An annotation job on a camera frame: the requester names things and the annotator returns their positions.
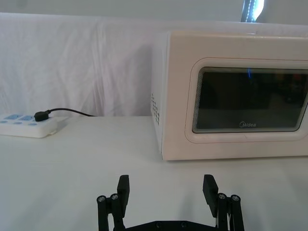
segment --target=microwave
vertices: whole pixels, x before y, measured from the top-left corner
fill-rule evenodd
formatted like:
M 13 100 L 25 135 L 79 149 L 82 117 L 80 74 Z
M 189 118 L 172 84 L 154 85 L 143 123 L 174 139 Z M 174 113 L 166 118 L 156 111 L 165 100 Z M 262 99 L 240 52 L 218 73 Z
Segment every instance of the microwave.
M 267 33 L 155 39 L 151 113 L 163 159 L 308 154 L 307 27 L 302 36 L 288 35 L 292 26 L 258 27 Z

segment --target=black power cord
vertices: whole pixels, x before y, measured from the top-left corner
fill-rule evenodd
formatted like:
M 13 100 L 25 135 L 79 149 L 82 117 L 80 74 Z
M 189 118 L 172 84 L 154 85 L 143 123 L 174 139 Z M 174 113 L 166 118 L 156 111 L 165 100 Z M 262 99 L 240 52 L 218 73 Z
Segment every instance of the black power cord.
M 48 115 L 51 112 L 54 112 L 54 111 L 69 111 L 69 112 L 75 112 L 75 113 L 78 113 L 78 114 L 81 114 L 81 115 L 84 115 L 84 116 L 93 116 L 93 117 L 95 116 L 95 115 L 89 115 L 89 114 L 79 112 L 79 111 L 69 109 L 69 108 L 54 108 L 54 109 L 47 110 L 45 112 L 36 112 L 34 114 L 35 121 L 40 122 L 40 121 L 44 121 L 44 120 L 48 119 L 49 118 Z

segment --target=white power strip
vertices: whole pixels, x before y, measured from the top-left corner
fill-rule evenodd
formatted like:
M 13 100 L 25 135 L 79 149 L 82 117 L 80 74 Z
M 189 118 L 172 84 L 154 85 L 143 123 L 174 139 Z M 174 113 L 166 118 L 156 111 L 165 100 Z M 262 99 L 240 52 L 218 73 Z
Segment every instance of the white power strip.
M 57 131 L 57 120 L 53 117 L 36 122 L 31 115 L 0 115 L 0 135 L 43 138 Z

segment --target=white tabletop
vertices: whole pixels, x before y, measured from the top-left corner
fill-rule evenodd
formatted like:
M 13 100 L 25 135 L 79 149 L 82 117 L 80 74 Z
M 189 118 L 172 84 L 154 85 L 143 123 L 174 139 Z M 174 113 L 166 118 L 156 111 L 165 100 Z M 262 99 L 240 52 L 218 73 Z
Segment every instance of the white tabletop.
M 247 231 L 308 228 L 308 158 L 166 162 L 150 117 L 75 117 L 44 139 L 0 137 L 1 231 L 95 231 L 99 195 L 129 174 L 126 227 L 154 220 L 214 225 L 204 174 L 242 199 Z

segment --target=microwave window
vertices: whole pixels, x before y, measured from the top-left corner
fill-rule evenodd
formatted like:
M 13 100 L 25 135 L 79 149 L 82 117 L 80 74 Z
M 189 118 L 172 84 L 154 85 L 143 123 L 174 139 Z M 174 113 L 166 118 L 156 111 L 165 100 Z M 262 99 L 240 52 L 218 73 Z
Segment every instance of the microwave window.
M 308 70 L 204 67 L 199 72 L 193 132 L 299 129 Z

